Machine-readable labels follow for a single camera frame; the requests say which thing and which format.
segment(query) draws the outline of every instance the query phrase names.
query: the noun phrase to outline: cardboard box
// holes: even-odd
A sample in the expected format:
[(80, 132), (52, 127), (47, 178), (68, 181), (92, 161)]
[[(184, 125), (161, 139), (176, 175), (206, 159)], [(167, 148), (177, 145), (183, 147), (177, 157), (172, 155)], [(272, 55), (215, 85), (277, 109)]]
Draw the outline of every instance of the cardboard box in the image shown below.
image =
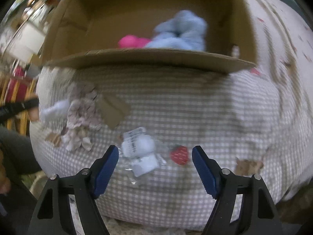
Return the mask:
[[(183, 9), (207, 21), (207, 52), (117, 49), (127, 34), (153, 37), (159, 23)], [(225, 56), (233, 44), (240, 47), (241, 60)], [(244, 0), (61, 0), (42, 59), (50, 66), (75, 68), (142, 62), (230, 73), (255, 66), (256, 44)]]

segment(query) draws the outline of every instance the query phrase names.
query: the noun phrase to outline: person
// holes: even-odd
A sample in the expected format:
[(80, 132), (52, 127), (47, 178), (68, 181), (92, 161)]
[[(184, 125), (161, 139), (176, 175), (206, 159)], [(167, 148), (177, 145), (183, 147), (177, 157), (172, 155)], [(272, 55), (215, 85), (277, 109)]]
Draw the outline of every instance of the person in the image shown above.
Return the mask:
[[(38, 108), (28, 112), (31, 121), (37, 119)], [(1, 235), (27, 234), (37, 200), (23, 184), (19, 175), (32, 174), (40, 170), (30, 138), (0, 126)]]

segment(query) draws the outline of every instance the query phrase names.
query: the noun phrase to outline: blue gripper pad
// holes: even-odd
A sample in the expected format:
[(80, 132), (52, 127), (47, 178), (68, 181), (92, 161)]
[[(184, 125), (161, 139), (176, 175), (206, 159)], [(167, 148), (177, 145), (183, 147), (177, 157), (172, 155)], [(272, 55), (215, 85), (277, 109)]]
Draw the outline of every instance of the blue gripper pad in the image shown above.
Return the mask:
[(200, 146), (195, 146), (192, 149), (192, 161), (195, 165), (200, 179), (203, 183), (207, 194), (212, 195), (217, 199), (220, 193), (220, 166), (213, 159), (209, 159)]
[(108, 186), (108, 183), (112, 176), (112, 173), (118, 162), (118, 157), (119, 157), (118, 148), (113, 145), (111, 145), (108, 148), (107, 152), (102, 157), (104, 159), (104, 165), (102, 166), (102, 169), (98, 172), (98, 175), (94, 180), (93, 195), (95, 198), (98, 198), (101, 194), (104, 194), (106, 187)]

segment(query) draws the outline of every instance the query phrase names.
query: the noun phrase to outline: pink toy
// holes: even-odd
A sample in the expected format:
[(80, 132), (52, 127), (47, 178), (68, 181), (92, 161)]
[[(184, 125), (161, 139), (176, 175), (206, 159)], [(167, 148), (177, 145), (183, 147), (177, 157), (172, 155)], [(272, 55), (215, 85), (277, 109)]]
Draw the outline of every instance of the pink toy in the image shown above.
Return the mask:
[(118, 42), (120, 48), (143, 48), (151, 40), (147, 38), (138, 38), (135, 35), (126, 35)]

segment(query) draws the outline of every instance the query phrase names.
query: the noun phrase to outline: plastic package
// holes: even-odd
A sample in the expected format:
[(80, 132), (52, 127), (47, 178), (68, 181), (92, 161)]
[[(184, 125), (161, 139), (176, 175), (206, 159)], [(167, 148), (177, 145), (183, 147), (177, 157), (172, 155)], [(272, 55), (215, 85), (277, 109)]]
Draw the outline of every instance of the plastic package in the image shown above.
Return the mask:
[(123, 134), (120, 156), (132, 185), (138, 185), (144, 175), (166, 165), (159, 153), (162, 143), (151, 134), (144, 127)]

